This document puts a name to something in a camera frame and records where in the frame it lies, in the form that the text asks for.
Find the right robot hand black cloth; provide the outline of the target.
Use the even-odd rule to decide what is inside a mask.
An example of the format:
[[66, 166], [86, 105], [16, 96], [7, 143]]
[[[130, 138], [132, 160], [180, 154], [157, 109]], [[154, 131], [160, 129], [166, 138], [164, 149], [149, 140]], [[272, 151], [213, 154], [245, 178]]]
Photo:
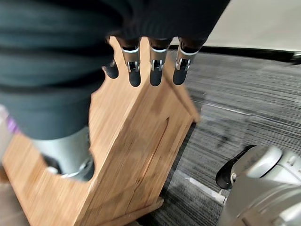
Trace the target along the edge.
[[138, 87], [140, 40], [150, 44], [150, 83], [161, 83], [166, 52], [180, 46], [173, 82], [194, 56], [227, 0], [3, 0], [0, 3], [0, 103], [40, 151], [52, 173], [89, 181], [92, 94], [119, 71], [108, 40], [120, 44]]

